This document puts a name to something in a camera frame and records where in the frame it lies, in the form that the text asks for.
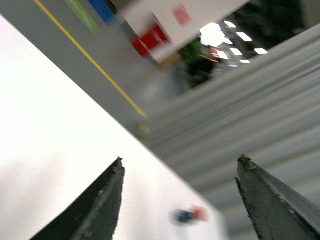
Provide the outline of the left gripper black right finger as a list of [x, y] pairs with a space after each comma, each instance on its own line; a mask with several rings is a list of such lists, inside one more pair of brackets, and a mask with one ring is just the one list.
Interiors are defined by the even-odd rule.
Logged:
[[255, 164], [237, 160], [236, 183], [260, 240], [318, 240], [320, 209]]

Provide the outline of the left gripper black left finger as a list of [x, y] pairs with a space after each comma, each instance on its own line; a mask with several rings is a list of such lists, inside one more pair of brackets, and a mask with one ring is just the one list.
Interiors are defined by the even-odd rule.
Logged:
[[118, 225], [125, 168], [118, 157], [33, 240], [112, 240]]

